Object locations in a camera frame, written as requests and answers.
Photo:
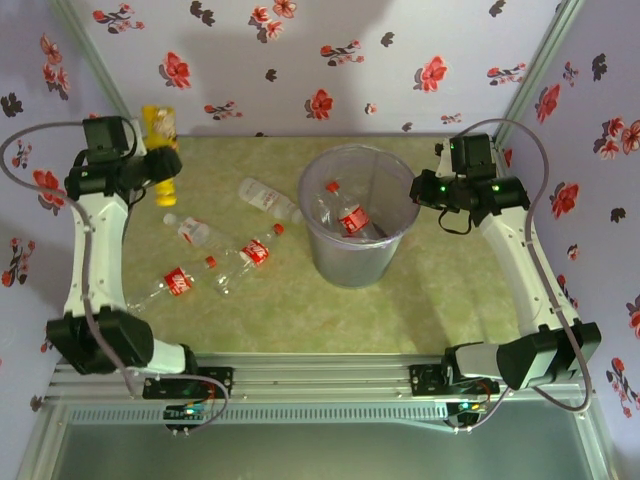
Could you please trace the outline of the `translucent plastic bin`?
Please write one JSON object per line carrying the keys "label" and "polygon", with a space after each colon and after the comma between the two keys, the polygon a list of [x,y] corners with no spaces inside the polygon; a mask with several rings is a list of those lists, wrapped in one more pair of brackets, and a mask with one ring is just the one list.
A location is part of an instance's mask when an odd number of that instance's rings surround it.
{"label": "translucent plastic bin", "polygon": [[[325,280],[361,288],[381,279],[419,213],[409,198],[413,179],[399,157],[371,146],[341,145],[311,161],[299,178],[297,197],[314,265]],[[382,239],[344,238],[316,220],[314,199],[331,181],[360,200]]]}

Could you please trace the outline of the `small circuit board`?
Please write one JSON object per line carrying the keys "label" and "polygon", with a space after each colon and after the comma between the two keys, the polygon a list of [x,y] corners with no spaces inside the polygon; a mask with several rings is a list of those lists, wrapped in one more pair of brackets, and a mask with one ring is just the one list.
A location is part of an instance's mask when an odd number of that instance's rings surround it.
{"label": "small circuit board", "polygon": [[164,426],[173,434],[188,432],[195,425],[202,423],[209,412],[205,403],[188,403],[184,405],[168,405],[162,418]]}
{"label": "small circuit board", "polygon": [[456,431],[470,432],[487,413],[482,403],[467,401],[447,403],[446,409],[444,423]]}

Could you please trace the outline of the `clear cola bottle red label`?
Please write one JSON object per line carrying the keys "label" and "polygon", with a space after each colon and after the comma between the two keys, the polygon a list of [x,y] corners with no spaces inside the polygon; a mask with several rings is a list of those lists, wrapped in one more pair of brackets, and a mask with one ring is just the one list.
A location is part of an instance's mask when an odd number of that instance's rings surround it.
{"label": "clear cola bottle red label", "polygon": [[337,181],[329,182],[315,197],[313,213],[323,227],[344,238],[375,241],[384,237],[360,200]]}
{"label": "clear cola bottle red label", "polygon": [[140,313],[151,304],[157,303],[159,299],[178,297],[191,290],[197,280],[216,266],[217,260],[211,255],[176,266],[153,280],[147,287],[139,288],[132,295],[127,295],[127,309],[133,313]]}
{"label": "clear cola bottle red label", "polygon": [[267,231],[253,236],[241,249],[230,253],[218,267],[214,287],[228,297],[238,285],[264,264],[270,257],[272,247],[277,243],[285,228],[275,223]]}

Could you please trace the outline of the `aluminium frame post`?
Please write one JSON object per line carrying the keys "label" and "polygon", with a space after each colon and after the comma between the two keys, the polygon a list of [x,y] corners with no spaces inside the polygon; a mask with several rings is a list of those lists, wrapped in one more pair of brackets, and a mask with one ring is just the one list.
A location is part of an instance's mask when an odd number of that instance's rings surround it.
{"label": "aluminium frame post", "polygon": [[71,36],[89,67],[101,93],[113,110],[127,118],[138,117],[122,95],[112,72],[104,61],[96,41],[89,32],[89,0],[45,0],[58,22]]}
{"label": "aluminium frame post", "polygon": [[585,3],[586,0],[559,0],[549,28],[527,67],[524,80],[506,110],[506,119],[522,122],[527,106],[536,95],[540,83]]}

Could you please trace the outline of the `aluminium table side rail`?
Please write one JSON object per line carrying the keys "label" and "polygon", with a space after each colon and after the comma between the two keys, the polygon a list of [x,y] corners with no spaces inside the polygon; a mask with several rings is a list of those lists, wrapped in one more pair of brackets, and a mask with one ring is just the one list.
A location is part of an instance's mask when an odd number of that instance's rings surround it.
{"label": "aluminium table side rail", "polygon": [[505,146],[499,135],[493,137],[494,160],[499,177],[506,177],[510,173],[510,160]]}

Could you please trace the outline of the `clear bottle red white label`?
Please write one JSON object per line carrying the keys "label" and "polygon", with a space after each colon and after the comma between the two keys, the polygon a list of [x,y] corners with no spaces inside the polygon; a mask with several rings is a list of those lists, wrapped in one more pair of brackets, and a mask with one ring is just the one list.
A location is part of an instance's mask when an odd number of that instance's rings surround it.
{"label": "clear bottle red white label", "polygon": [[191,216],[178,216],[167,213],[163,223],[176,230],[177,235],[195,246],[228,253],[235,250],[233,240],[224,232]]}

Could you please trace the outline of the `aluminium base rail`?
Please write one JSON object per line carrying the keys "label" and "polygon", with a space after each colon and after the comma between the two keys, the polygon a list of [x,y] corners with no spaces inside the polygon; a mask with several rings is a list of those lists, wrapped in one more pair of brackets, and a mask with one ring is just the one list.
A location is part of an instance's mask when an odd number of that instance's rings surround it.
{"label": "aluminium base rail", "polygon": [[[335,403],[411,402],[409,368],[439,363],[417,354],[214,354],[200,355],[203,367],[230,367],[231,402]],[[45,393],[48,401],[116,403],[131,399],[117,374],[80,375],[60,364]]]}

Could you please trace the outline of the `grey metal lower panel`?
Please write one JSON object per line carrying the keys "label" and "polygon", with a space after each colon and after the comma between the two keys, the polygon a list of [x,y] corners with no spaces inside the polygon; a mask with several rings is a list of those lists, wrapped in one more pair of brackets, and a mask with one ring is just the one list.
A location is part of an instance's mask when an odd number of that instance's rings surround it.
{"label": "grey metal lower panel", "polygon": [[598,416],[511,400],[453,433],[404,423],[153,424],[43,411],[11,480],[629,480]]}

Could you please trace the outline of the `yellow plastic bottle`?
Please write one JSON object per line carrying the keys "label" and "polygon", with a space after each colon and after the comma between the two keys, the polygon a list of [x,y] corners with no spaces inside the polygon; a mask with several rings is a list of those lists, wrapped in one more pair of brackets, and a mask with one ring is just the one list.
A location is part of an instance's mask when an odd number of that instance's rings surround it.
{"label": "yellow plastic bottle", "polygon": [[[178,151],[176,113],[173,107],[145,105],[141,109],[146,130],[144,145],[148,150],[158,147],[171,147]],[[160,207],[172,207],[177,203],[177,194],[173,179],[167,179],[155,185],[155,202]]]}

